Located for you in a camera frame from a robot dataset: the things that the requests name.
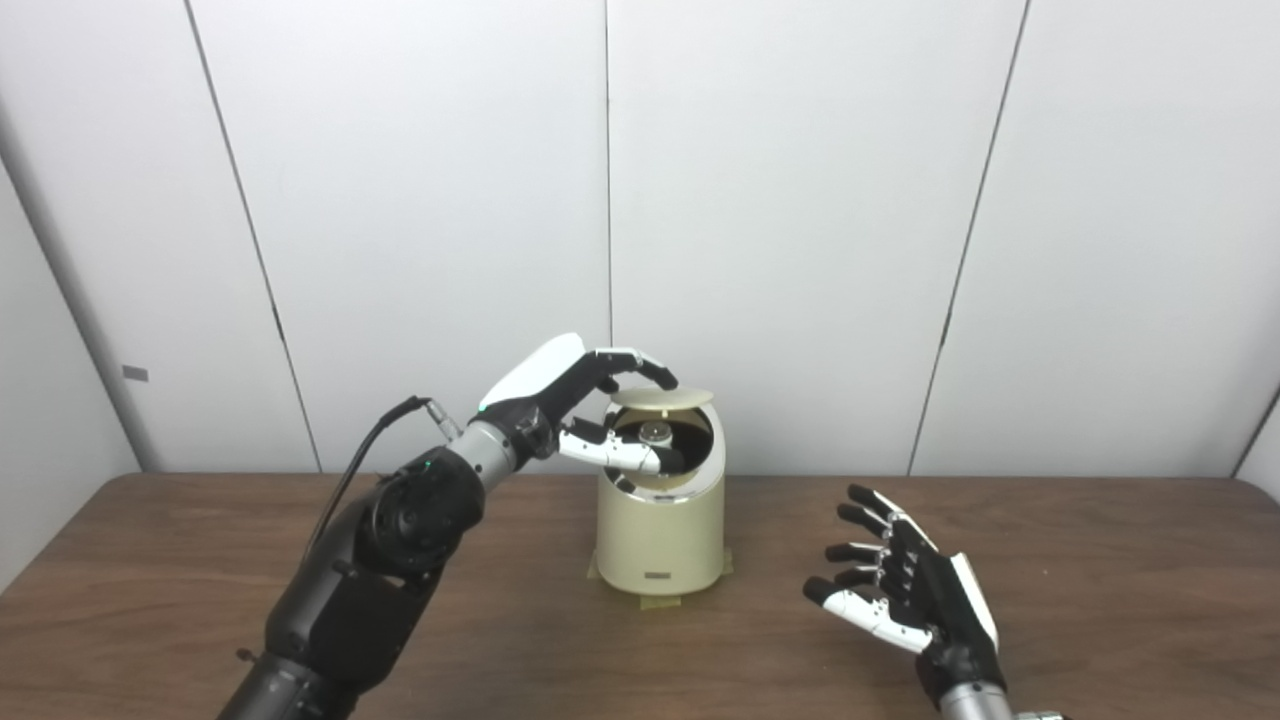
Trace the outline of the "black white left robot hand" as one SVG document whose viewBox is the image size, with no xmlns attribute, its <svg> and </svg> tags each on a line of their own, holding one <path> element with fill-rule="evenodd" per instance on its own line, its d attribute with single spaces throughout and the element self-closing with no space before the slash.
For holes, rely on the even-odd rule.
<svg viewBox="0 0 1280 720">
<path fill-rule="evenodd" d="M 659 389 L 673 391 L 678 380 L 666 364 L 630 347 L 586 348 L 570 332 L 548 340 L 508 372 L 479 404 L 475 421 L 495 429 L 515 452 L 515 466 L 529 460 L 564 455 L 596 468 L 678 475 L 684 456 L 673 448 L 623 439 L 602 424 L 571 413 L 593 392 L 618 392 L 616 377 L 637 373 Z"/>
</svg>

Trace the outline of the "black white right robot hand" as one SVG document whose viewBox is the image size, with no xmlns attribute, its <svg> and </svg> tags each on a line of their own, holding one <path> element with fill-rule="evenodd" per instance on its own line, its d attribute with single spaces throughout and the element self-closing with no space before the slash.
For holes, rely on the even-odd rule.
<svg viewBox="0 0 1280 720">
<path fill-rule="evenodd" d="M 876 542 L 826 548 L 849 562 L 832 578 L 810 577 L 803 594 L 877 641 L 909 652 L 916 679 L 942 719 L 1012 719 L 998 660 L 998 628 L 963 552 L 945 553 L 910 514 L 877 489 L 847 487 L 840 519 Z"/>
</svg>

